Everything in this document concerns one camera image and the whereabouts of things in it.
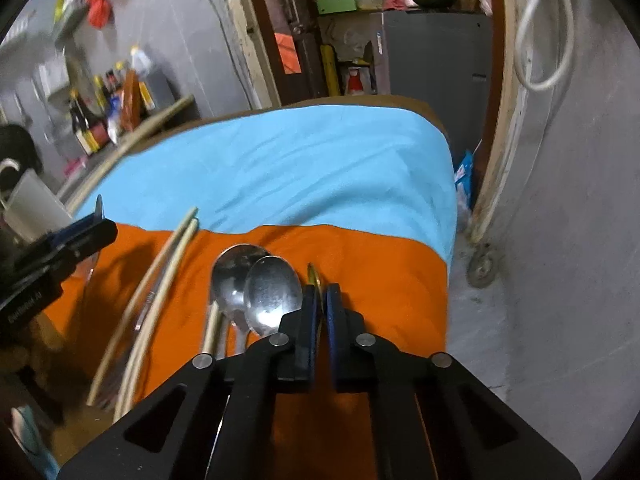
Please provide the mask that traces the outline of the red plastic bag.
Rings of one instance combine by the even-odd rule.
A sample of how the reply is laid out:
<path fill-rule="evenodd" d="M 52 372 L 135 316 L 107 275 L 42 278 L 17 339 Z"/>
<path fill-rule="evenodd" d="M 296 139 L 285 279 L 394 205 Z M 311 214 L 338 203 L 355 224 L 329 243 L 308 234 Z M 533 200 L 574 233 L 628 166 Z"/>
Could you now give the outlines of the red plastic bag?
<path fill-rule="evenodd" d="M 113 12 L 111 0 L 86 0 L 87 20 L 95 29 L 102 29 L 110 21 Z"/>

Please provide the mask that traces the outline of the green box on shelf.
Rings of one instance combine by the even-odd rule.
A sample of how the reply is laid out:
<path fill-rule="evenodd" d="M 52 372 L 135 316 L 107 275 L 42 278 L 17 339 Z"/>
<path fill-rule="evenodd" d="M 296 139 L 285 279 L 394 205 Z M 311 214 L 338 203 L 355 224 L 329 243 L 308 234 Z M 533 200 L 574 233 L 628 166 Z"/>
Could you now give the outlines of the green box on shelf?
<path fill-rule="evenodd" d="M 358 10 L 357 0 L 316 0 L 320 15 L 340 14 Z"/>

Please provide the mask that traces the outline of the blue and orange cloth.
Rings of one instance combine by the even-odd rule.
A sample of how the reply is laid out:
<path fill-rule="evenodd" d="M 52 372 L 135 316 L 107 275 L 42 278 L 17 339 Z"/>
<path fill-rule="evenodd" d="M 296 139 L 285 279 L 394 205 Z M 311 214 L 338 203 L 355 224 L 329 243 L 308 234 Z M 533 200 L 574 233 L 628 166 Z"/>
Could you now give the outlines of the blue and orange cloth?
<path fill-rule="evenodd" d="M 438 479 L 424 394 L 446 344 L 457 206 L 446 136 L 413 110 L 281 108 L 206 122 L 128 156 L 98 185 L 118 235 L 88 286 L 48 311 L 70 362 L 94 373 L 160 272 L 188 210 L 183 256 L 142 365 L 134 406 L 82 448 L 64 479 Z M 326 290 L 314 382 L 280 393 L 288 336 L 199 354 L 218 256 L 265 248 L 302 276 L 314 264 L 364 318 L 362 393 L 333 387 Z"/>

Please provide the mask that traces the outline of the wooden door frame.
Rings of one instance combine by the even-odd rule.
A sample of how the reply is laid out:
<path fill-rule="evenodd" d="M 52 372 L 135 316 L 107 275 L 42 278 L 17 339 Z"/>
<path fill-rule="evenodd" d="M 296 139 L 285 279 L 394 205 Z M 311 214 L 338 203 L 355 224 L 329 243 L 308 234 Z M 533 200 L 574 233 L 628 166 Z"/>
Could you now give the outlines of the wooden door frame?
<path fill-rule="evenodd" d="M 316 0 L 226 0 L 226 3 L 240 37 L 250 78 L 258 90 L 269 94 L 271 102 L 290 105 L 306 99 L 329 97 L 320 46 L 330 44 L 334 47 L 335 42 L 328 32 L 329 20 L 318 13 Z M 472 242 L 483 243 L 491 236 L 491 223 L 510 168 L 511 120 L 518 94 L 514 67 L 516 2 L 457 0 L 444 12 L 424 11 L 420 6 L 413 10 L 388 10 L 382 4 L 369 11 L 358 8 L 355 11 L 357 28 L 363 33 L 363 51 L 371 58 L 376 96 L 381 101 L 394 102 L 411 98 L 379 94 L 376 90 L 370 33 L 369 16 L 386 11 L 456 12 L 484 14 L 491 18 L 491 84 L 483 135 L 474 148 L 477 159 L 472 177 L 470 225 Z"/>

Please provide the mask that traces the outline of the black wok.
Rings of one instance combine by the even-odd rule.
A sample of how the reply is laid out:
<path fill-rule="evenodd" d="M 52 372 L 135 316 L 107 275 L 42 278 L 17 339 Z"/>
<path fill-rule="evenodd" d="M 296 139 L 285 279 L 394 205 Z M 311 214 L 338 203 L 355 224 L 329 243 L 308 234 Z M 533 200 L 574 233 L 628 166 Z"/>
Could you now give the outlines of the black wok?
<path fill-rule="evenodd" d="M 29 132 L 20 125 L 7 124 L 1 127 L 0 156 L 1 160 L 12 159 L 20 166 L 17 170 L 6 168 L 1 171 L 2 193 L 12 191 L 27 169 L 34 170 L 36 174 L 42 173 L 38 148 Z"/>

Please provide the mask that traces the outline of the yellow tube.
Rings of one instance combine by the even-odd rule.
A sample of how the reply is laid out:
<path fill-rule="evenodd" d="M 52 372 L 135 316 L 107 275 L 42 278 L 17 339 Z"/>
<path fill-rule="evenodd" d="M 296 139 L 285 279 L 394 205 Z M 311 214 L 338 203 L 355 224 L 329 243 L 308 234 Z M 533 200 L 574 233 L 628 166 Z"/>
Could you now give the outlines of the yellow tube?
<path fill-rule="evenodd" d="M 320 46 L 324 76 L 326 77 L 326 88 L 329 96 L 340 96 L 340 78 L 338 78 L 336 53 L 330 44 Z"/>

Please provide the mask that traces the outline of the orange spice bag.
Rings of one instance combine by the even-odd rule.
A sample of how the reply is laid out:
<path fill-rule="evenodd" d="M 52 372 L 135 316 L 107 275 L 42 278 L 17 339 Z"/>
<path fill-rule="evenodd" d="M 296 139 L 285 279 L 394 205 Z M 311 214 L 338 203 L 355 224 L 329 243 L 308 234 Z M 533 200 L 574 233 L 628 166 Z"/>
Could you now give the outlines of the orange spice bag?
<path fill-rule="evenodd" d="M 120 109 L 120 124 L 125 131 L 134 131 L 140 125 L 141 110 L 138 75 L 134 70 L 127 70 L 122 85 L 122 108 Z"/>

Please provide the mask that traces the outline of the large oil jug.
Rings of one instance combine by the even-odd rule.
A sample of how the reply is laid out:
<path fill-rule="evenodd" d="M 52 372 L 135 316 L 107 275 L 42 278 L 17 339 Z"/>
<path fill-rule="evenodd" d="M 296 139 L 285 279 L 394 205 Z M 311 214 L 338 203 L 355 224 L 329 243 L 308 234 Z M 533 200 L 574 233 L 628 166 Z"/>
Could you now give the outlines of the large oil jug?
<path fill-rule="evenodd" d="M 156 109 L 155 102 L 153 101 L 151 91 L 146 83 L 146 77 L 149 76 L 150 71 L 154 67 L 149 55 L 147 55 L 143 49 L 134 44 L 130 49 L 131 56 L 131 68 L 138 75 L 139 88 L 142 96 L 143 104 L 148 113 L 152 113 Z"/>

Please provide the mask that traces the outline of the floor drain cover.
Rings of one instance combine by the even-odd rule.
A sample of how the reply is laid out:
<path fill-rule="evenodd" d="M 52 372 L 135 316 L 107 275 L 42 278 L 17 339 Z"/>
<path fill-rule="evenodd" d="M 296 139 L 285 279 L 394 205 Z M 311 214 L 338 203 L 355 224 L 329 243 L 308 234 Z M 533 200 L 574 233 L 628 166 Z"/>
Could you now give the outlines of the floor drain cover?
<path fill-rule="evenodd" d="M 478 289 L 491 285 L 498 274 L 499 261 L 500 256 L 494 246 L 478 245 L 466 268 L 466 279 L 469 285 Z"/>

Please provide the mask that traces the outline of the white plastic utensil holder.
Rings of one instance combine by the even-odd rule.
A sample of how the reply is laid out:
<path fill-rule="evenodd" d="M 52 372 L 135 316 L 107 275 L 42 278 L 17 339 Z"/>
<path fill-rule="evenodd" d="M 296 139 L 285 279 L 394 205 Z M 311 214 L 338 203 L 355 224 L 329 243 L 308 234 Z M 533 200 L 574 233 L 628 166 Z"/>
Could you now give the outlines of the white plastic utensil holder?
<path fill-rule="evenodd" d="M 9 228 L 27 243 L 72 223 L 64 205 L 32 169 L 24 172 L 1 209 Z"/>

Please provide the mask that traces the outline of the blue snack bag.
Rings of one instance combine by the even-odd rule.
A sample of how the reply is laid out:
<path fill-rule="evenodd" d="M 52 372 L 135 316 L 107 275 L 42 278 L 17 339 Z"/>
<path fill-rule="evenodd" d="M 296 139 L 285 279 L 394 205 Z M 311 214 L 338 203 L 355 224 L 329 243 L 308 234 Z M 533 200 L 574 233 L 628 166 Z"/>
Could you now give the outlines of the blue snack bag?
<path fill-rule="evenodd" d="M 474 154 L 466 151 L 454 175 L 458 205 L 466 210 L 471 209 L 473 169 Z"/>

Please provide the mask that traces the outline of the gold handled utensil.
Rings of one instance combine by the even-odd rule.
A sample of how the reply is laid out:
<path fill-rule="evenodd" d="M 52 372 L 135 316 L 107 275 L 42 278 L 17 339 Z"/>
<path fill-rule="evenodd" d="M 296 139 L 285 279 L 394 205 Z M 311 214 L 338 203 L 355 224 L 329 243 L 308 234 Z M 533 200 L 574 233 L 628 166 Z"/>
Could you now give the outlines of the gold handled utensil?
<path fill-rule="evenodd" d="M 317 271 L 316 267 L 311 262 L 308 263 L 308 266 L 307 266 L 307 276 L 308 276 L 308 283 L 314 286 L 314 289 L 316 290 L 316 294 L 318 296 L 319 301 L 322 301 L 323 292 L 322 292 L 320 274 Z"/>

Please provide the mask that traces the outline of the steel spoon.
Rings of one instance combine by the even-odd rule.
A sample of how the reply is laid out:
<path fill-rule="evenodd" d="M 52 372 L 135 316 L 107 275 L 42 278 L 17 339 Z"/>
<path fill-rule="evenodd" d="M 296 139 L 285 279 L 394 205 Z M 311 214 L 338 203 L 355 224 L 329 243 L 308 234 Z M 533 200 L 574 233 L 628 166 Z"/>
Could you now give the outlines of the steel spoon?
<path fill-rule="evenodd" d="M 234 354 L 246 348 L 250 328 L 246 322 L 244 285 L 248 272 L 261 258 L 269 256 L 265 248 L 253 244 L 236 244 L 225 249 L 213 266 L 213 298 L 221 313 L 235 329 Z"/>
<path fill-rule="evenodd" d="M 292 266 L 278 256 L 260 258 L 244 284 L 245 318 L 259 337 L 277 333 L 282 318 L 302 306 L 303 289 Z"/>

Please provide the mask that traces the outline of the steel spoon front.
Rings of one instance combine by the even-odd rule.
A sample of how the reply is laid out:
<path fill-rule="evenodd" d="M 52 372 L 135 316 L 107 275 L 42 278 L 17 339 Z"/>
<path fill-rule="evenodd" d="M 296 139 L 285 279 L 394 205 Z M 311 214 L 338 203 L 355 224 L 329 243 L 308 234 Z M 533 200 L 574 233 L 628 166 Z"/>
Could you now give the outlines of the steel spoon front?
<path fill-rule="evenodd" d="M 278 256 L 260 258 L 244 284 L 245 318 L 259 337 L 277 333 L 282 318 L 302 306 L 303 289 L 292 266 Z"/>

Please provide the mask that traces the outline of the grey refrigerator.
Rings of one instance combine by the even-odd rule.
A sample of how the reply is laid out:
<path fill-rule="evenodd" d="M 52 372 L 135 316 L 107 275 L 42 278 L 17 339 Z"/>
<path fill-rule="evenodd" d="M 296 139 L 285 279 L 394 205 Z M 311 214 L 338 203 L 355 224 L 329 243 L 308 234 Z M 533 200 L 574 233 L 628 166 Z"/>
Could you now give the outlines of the grey refrigerator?
<path fill-rule="evenodd" d="M 484 14 L 386 11 L 369 16 L 376 90 L 427 103 L 452 160 L 474 151 L 485 127 L 492 23 Z"/>

